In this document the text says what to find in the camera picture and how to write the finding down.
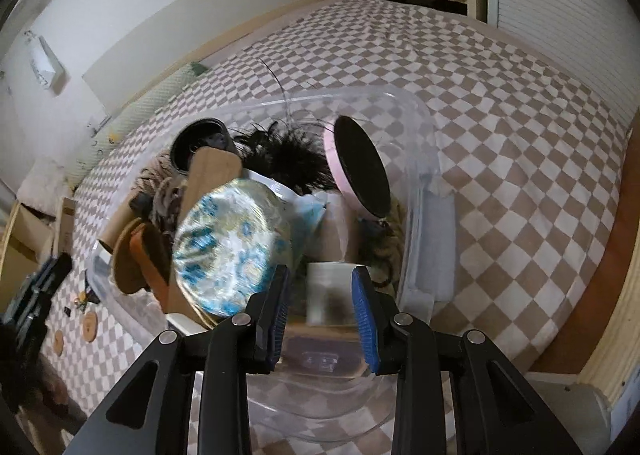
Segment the round cork coaster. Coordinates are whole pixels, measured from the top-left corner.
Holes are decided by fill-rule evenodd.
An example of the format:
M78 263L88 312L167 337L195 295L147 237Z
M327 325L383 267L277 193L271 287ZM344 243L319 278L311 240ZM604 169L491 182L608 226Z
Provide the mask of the round cork coaster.
M55 331L53 335L52 350L57 357L60 357L62 355L64 350L63 331Z
M96 340L98 334L98 316L95 311L88 311L82 320L82 337L85 342L91 343Z

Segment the pink round mirror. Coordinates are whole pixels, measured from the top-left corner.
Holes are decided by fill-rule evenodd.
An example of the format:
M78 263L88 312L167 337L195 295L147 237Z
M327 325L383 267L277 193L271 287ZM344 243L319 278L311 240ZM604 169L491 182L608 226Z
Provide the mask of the pink round mirror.
M362 219L390 214L390 182L378 150L352 117L339 115L322 134L326 161L347 206Z

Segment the white hanging bag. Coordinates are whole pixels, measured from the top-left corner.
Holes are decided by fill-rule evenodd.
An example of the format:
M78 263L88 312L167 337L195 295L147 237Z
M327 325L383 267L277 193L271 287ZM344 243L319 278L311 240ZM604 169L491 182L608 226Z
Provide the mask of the white hanging bag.
M25 39L29 66L37 82L52 95L60 94L66 81L63 65L43 36L27 31Z

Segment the checkered bed sheet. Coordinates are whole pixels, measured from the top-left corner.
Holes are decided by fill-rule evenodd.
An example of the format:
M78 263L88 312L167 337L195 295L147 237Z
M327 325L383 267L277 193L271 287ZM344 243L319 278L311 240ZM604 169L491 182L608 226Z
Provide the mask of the checkered bed sheet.
M456 197L457 293L435 324L484 329L518 368L550 345L596 271L615 222L624 127L596 93L501 33L422 7L322 6L199 77L77 189L74 271L84 282L111 200L153 138L179 119L279 93L393 86L419 97Z

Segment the green long bolster pillow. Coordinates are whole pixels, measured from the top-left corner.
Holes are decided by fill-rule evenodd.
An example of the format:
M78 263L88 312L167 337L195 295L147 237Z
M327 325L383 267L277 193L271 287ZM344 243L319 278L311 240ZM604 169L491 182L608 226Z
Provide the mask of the green long bolster pillow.
M129 133L148 121L206 71L208 68L201 63L187 63L123 107L115 116L108 118L96 134L79 145L67 160L64 171L70 188L75 190L89 172Z

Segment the white thermos bottle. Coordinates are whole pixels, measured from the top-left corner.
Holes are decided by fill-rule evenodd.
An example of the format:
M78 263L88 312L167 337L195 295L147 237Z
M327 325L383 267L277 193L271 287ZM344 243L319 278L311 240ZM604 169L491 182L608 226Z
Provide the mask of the white thermos bottle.
M171 166L178 173L187 175L195 153L203 147L238 155L226 125L216 118L204 118L188 124L178 133L170 146Z

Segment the blue floral silk pouch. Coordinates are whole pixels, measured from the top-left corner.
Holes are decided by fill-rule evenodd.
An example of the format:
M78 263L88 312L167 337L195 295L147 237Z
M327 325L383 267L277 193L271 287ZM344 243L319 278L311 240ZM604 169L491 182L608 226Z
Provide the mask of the blue floral silk pouch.
M178 226L176 283L206 319L243 311L279 264L293 266L291 227L273 191L236 178L205 194Z

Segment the square cork coaster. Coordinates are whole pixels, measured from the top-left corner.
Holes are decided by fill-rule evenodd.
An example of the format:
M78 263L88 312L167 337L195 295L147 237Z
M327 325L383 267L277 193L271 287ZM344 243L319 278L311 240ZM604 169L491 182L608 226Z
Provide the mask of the square cork coaster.
M212 190L224 185L242 173L238 155L226 150L202 147L193 156L186 178L178 223L181 223L196 203Z

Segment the fluffy white pillow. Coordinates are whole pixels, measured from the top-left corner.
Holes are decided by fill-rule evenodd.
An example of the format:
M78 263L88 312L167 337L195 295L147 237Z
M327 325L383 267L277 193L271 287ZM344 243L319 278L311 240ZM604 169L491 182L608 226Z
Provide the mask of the fluffy white pillow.
M72 197L72 189L60 164L50 158L38 158L18 188L16 197L30 209L55 218L62 199Z

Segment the cardboard tube with twine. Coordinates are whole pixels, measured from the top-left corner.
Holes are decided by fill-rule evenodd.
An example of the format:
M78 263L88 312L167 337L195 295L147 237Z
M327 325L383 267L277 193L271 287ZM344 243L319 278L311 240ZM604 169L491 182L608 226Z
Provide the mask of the cardboard tube with twine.
M98 243L108 253L114 251L118 238L122 235L125 227L139 218L140 207L145 205L145 199L146 194L141 190L131 192L107 219L104 229L98 237Z

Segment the blue face mask pack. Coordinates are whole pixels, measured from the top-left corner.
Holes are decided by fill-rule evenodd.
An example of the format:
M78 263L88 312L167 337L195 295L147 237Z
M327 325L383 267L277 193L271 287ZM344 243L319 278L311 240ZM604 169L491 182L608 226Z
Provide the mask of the blue face mask pack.
M297 197L288 207L288 223L291 227L293 263L297 264L314 238L324 214L326 202L314 195Z

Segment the round cork coaster left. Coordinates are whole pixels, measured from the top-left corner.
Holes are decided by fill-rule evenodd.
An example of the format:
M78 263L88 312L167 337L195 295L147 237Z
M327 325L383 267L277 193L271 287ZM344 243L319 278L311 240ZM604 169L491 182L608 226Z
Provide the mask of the round cork coaster left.
M52 350L57 357L60 357L62 355L64 350L63 331L55 331L53 335Z

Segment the round cork coaster centre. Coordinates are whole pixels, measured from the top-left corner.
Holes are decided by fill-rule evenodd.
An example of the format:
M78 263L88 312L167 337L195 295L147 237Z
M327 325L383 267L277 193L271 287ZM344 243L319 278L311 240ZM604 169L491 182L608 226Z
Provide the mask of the round cork coaster centre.
M91 343L96 340L98 334L98 316L95 311L88 311L82 320L82 337L85 342Z

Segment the white roller cabinet door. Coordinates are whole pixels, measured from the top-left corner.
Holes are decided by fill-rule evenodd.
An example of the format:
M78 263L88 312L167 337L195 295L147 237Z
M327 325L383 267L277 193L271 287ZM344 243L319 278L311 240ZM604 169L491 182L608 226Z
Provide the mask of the white roller cabinet door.
M488 24L597 93L629 126L639 110L639 19L627 0L487 0Z

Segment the wooden bedside shelf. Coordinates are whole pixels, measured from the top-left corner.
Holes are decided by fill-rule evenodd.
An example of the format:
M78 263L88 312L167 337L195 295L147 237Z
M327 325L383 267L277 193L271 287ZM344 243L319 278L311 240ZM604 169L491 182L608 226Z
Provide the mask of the wooden bedside shelf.
M1 312L17 295L25 279L50 257L71 253L76 201L63 197L53 223L38 219L16 202L1 233Z

